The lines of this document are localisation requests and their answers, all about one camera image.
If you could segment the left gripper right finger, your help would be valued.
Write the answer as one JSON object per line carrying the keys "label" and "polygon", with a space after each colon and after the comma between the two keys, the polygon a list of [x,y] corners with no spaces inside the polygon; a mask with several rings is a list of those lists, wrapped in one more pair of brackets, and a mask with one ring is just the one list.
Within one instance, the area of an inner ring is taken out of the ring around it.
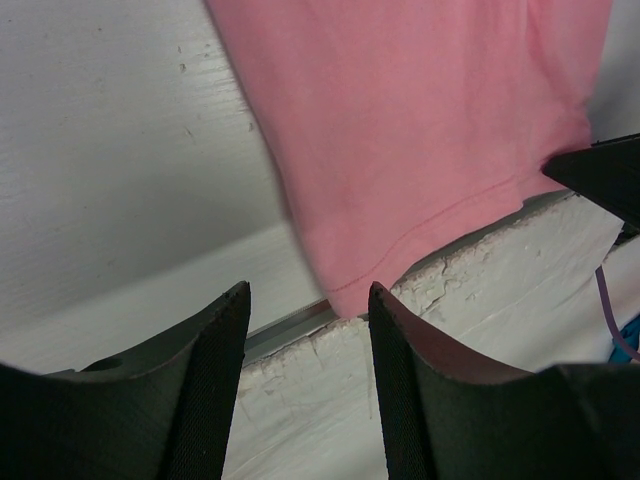
{"label": "left gripper right finger", "polygon": [[483,355],[384,286],[368,324],[392,479],[635,479],[639,368],[531,373]]}

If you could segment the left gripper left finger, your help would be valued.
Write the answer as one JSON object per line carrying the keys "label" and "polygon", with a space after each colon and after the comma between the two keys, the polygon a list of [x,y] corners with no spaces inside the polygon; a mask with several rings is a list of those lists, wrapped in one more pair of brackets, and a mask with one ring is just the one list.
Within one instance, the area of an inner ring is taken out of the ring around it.
{"label": "left gripper left finger", "polygon": [[1,369],[5,479],[218,479],[224,469],[251,291],[83,370]]}

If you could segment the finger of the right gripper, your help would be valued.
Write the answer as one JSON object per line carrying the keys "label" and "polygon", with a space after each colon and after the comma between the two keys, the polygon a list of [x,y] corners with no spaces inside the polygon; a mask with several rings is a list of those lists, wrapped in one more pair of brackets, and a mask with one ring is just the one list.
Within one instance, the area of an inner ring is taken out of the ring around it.
{"label": "finger of the right gripper", "polygon": [[546,162],[542,173],[621,219],[617,246],[639,236],[638,134],[557,155]]}

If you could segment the pink t shirt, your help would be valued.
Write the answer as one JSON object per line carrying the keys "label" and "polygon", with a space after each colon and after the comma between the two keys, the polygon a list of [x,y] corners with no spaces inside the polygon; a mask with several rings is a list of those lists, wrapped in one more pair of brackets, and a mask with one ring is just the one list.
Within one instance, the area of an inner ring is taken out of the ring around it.
{"label": "pink t shirt", "polygon": [[454,240],[552,192],[587,147],[608,1],[214,1],[331,307],[367,309]]}

